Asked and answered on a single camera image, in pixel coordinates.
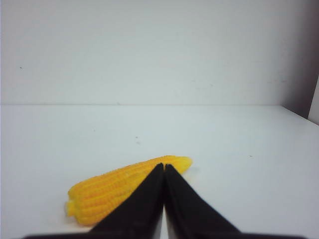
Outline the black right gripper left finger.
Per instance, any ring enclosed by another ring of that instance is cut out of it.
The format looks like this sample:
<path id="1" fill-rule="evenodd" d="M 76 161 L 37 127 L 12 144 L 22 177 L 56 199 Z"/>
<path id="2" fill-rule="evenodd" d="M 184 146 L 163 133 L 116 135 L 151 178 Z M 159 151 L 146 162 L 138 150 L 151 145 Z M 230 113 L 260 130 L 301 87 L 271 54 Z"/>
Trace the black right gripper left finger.
<path id="1" fill-rule="evenodd" d="M 158 239 L 164 168 L 158 164 L 131 196 L 88 232 L 89 239 Z"/>

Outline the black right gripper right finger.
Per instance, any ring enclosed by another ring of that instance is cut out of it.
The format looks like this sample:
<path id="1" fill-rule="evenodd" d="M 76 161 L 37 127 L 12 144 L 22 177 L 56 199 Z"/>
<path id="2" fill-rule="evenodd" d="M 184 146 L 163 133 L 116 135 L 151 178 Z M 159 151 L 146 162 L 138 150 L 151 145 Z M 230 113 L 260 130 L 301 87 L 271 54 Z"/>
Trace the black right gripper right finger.
<path id="1" fill-rule="evenodd" d="M 165 166 L 165 213 L 170 239 L 243 239 L 245 234 L 206 203 L 170 164 Z"/>

